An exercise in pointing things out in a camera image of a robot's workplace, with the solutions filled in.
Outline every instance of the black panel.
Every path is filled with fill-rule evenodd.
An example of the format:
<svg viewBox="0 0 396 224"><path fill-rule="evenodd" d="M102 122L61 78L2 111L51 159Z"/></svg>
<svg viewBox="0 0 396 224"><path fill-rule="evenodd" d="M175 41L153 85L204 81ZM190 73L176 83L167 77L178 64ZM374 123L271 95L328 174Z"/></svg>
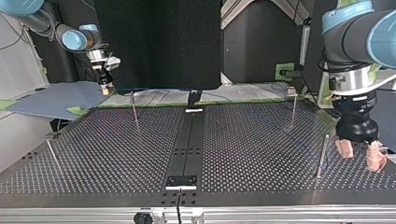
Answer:
<svg viewBox="0 0 396 224"><path fill-rule="evenodd" d="M297 62L301 29L273 2L257 0L224 30L224 74L235 83L275 80L276 65Z"/></svg>
<svg viewBox="0 0 396 224"><path fill-rule="evenodd" d="M216 89L220 1L95 0L118 88Z"/></svg>

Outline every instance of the black backdrop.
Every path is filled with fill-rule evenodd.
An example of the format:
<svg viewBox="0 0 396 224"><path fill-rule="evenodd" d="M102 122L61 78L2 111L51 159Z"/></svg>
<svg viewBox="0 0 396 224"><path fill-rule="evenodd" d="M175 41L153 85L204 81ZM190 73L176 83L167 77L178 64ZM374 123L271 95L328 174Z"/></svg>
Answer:
<svg viewBox="0 0 396 224"><path fill-rule="evenodd" d="M118 88L216 89L220 0L94 0Z"/></svg>

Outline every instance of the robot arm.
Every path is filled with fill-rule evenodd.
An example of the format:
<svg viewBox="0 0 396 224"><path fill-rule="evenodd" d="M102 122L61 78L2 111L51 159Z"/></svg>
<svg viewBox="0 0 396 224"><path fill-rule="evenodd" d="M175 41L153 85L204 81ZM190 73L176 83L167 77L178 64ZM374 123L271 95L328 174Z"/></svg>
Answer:
<svg viewBox="0 0 396 224"><path fill-rule="evenodd" d="M0 0L0 11L28 26L39 35L56 39L64 49L76 52L86 51L92 68L99 74L99 84L103 94L108 95L113 88L110 71L120 66L120 59L108 55L96 25L81 25L76 30L57 22L41 9L45 0Z"/></svg>
<svg viewBox="0 0 396 224"><path fill-rule="evenodd" d="M329 73L333 105L342 114L336 133L349 145L382 146L377 140L378 125L370 118L378 88L370 69L374 63L396 68L395 22L396 10L375 12L372 2L365 0L323 16L327 68L321 63L319 67Z"/></svg>

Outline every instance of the green tape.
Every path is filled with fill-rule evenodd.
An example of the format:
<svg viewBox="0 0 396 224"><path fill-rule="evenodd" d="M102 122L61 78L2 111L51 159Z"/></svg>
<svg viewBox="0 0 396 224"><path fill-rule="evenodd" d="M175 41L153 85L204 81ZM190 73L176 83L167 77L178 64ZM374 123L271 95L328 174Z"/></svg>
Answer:
<svg viewBox="0 0 396 224"><path fill-rule="evenodd" d="M275 71L275 80L276 81L292 81L291 77L285 77L285 76L280 75L280 71L282 71L282 70L293 71L294 63L277 64L276 71Z"/></svg>
<svg viewBox="0 0 396 224"><path fill-rule="evenodd" d="M324 80L324 88L322 89L322 94L320 100L321 105L332 106L332 92L330 91L330 80L329 76L326 76L326 80Z"/></svg>
<svg viewBox="0 0 396 224"><path fill-rule="evenodd" d="M370 71L369 71L369 81L371 83L375 82L376 72L378 72L381 67L382 67L382 65L379 63L375 63L371 66Z"/></svg>
<svg viewBox="0 0 396 224"><path fill-rule="evenodd" d="M346 7L357 2L359 0L338 0L338 7Z"/></svg>
<svg viewBox="0 0 396 224"><path fill-rule="evenodd" d="M74 115L84 116L88 113L88 110L83 110L79 106L72 106L67 108L67 111Z"/></svg>
<svg viewBox="0 0 396 224"><path fill-rule="evenodd" d="M13 100L0 100L0 111L6 110L7 107L15 104L16 102Z"/></svg>

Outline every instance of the metal frame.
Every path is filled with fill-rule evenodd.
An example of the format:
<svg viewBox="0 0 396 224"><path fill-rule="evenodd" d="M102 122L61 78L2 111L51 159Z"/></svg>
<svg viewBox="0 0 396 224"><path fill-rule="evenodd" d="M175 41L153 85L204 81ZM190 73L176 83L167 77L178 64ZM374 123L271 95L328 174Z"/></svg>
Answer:
<svg viewBox="0 0 396 224"><path fill-rule="evenodd" d="M221 29L224 30L228 24L230 24L246 7L248 7L255 0L228 0L225 2L221 9ZM280 9L282 9L286 15L288 15L297 25L301 25L304 19L309 16L309 12L306 10L302 3L298 3L300 0L271 0ZM298 6L296 16L294 18L295 8Z"/></svg>
<svg viewBox="0 0 396 224"><path fill-rule="evenodd" d="M61 133L70 131L91 113L92 111L63 129ZM200 175L203 166L204 129L205 113L184 114L175 143L174 157L169 161L166 176ZM46 148L43 143L33 152ZM2 173L0 181L4 180L5 175L13 174L24 163L25 161L18 161L9 167ZM201 179L198 178L197 186L201 184ZM138 195L127 198L103 195L100 200L94 202L82 196L64 195L63 198L67 197L70 199L67 201L72 202L65 204L61 204L56 198L51 201L45 200L43 203L29 196L26 196L29 203L18 203L23 197L12 197L3 201L8 208L0 209L0 223L60 223L66 220L69 223L133 223L134 215L137 213L149 213L161 220L155 223L163 223L165 220L167 223L178 223L178 207L183 223L396 222L396 205L393 205L395 202L392 192L370 190L357 193L345 190L334 194L326 190L313 190L282 196L276 193L219 195L202 193L198 188L164 191L161 195L155 196L151 203L147 203L147 198L139 198ZM383 202L383 205L366 205L379 201ZM317 205L343 203L350 205ZM78 204L78 207L71 207L72 204Z"/></svg>

